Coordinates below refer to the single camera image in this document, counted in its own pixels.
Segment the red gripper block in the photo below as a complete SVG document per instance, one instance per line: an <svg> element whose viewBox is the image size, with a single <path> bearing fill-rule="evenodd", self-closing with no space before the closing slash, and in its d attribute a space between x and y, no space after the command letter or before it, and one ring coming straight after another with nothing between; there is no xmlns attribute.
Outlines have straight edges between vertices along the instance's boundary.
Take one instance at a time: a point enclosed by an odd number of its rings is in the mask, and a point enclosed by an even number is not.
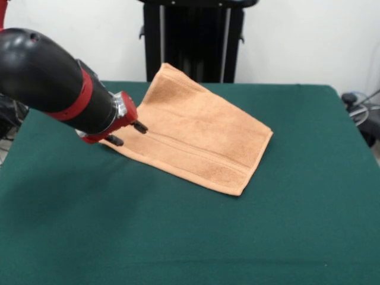
<svg viewBox="0 0 380 285"><path fill-rule="evenodd" d="M123 146L124 141L113 135L121 127L132 125L141 134L146 134L148 128L138 121L137 107L131 97L125 92L120 91L116 94L110 93L114 105L115 115L106 124L106 129L98 134L89 135L83 131L75 130L77 135L89 144L98 143L105 140L115 146Z"/></svg>

